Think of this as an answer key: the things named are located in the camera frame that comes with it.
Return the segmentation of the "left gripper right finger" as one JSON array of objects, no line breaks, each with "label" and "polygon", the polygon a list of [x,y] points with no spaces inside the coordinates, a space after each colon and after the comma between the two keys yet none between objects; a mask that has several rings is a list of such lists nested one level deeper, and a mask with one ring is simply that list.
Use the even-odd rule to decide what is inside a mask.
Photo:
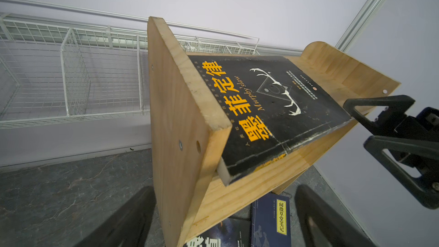
[{"label": "left gripper right finger", "polygon": [[307,247],[374,246],[307,185],[297,188],[294,200]]}]

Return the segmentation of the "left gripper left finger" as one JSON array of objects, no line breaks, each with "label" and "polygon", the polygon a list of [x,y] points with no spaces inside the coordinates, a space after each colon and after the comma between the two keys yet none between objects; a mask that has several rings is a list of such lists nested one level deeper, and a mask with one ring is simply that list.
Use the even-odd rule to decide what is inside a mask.
[{"label": "left gripper left finger", "polygon": [[155,206],[154,188],[143,187],[76,246],[143,247],[153,221]]}]

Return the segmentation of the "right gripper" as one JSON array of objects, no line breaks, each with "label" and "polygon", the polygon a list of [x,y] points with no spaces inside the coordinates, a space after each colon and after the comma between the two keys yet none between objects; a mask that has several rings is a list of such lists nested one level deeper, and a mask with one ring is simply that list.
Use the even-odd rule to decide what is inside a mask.
[{"label": "right gripper", "polygon": [[[416,101],[406,95],[351,98],[343,108],[373,136],[364,148],[423,206],[439,208],[439,111],[406,111]],[[381,110],[374,120],[361,107]]]}]

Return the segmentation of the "black wolf cover book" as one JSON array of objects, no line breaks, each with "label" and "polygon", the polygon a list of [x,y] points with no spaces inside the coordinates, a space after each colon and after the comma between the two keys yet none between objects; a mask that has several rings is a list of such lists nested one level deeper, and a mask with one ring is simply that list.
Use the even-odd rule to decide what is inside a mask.
[{"label": "black wolf cover book", "polygon": [[249,247],[250,230],[249,220],[227,218],[189,240],[185,247]]}]

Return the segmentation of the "black Murphy's law book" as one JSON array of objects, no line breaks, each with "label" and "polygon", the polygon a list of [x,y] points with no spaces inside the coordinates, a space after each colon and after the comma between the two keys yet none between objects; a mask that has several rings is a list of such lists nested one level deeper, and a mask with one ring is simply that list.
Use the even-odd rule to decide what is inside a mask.
[{"label": "black Murphy's law book", "polygon": [[279,56],[191,56],[232,124],[217,173],[224,185],[347,124],[349,114]]}]

